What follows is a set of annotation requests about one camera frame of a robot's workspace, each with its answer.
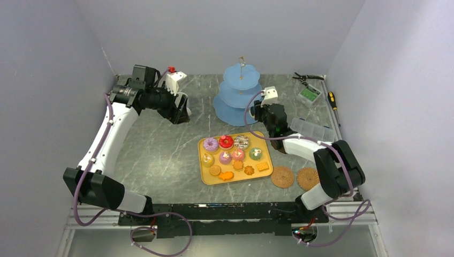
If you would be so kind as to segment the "chocolate sprinkled donut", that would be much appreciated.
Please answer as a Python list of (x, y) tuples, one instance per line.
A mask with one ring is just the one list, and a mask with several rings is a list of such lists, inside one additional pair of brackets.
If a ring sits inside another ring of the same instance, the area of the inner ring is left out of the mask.
[(245, 150), (250, 146), (249, 137), (246, 135), (238, 135), (235, 137), (233, 145), (238, 149)]

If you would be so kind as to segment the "green cupcake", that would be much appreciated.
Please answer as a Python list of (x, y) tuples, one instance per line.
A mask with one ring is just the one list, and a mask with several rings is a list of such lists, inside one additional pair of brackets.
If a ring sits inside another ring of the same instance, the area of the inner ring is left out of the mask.
[(263, 154), (262, 149), (258, 148), (258, 147), (253, 147), (249, 151), (250, 159), (255, 160), (255, 161), (260, 160), (262, 157), (262, 154)]

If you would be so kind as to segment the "red frosted donut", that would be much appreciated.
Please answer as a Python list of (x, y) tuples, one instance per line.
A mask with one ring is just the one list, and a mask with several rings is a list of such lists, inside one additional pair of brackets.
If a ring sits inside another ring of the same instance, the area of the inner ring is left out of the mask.
[(234, 145), (234, 140), (230, 135), (222, 135), (218, 140), (219, 147), (223, 150), (229, 150)]

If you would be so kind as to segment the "white and blue mug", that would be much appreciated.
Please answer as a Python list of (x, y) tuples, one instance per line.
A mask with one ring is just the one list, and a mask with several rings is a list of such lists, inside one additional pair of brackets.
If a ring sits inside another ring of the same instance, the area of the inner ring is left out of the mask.
[(183, 99), (183, 97), (186, 97), (186, 112), (188, 114), (188, 116), (191, 116), (192, 115), (192, 111), (190, 110), (190, 101), (189, 101), (189, 97), (186, 93), (184, 92), (178, 92), (177, 94), (181, 99)]

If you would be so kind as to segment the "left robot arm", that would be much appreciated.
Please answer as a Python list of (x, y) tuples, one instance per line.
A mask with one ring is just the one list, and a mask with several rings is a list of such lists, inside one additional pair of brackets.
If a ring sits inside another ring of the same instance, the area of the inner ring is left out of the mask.
[(189, 121), (188, 96), (179, 90), (186, 79), (184, 72), (172, 67), (160, 74), (135, 65), (130, 77), (117, 82), (107, 94), (104, 120), (91, 147), (75, 168), (63, 174), (76, 203), (133, 212), (141, 225), (153, 220), (150, 197), (127, 190), (112, 175), (124, 140), (143, 110), (155, 110), (173, 124)]

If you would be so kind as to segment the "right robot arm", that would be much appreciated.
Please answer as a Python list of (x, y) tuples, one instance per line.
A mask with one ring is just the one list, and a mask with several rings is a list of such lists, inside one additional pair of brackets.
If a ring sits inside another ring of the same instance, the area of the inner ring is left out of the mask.
[(296, 198), (295, 215), (299, 221), (310, 221), (316, 208), (351, 196), (355, 188), (365, 183), (365, 174), (346, 141), (324, 142), (297, 133), (289, 127), (285, 108), (278, 103), (255, 100), (247, 115), (265, 126), (267, 140), (275, 150), (316, 165), (319, 182)]

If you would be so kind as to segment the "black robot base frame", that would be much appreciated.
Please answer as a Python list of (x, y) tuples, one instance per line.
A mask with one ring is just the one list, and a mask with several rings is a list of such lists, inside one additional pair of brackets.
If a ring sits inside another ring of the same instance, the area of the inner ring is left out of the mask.
[(246, 202), (176, 204), (156, 203), (153, 205), (157, 218), (134, 217), (120, 214), (120, 226), (157, 227), (157, 237), (174, 238), (187, 236), (249, 235), (271, 233), (289, 236), (292, 229), (309, 223), (328, 223), (323, 211), (303, 210), (292, 202)]

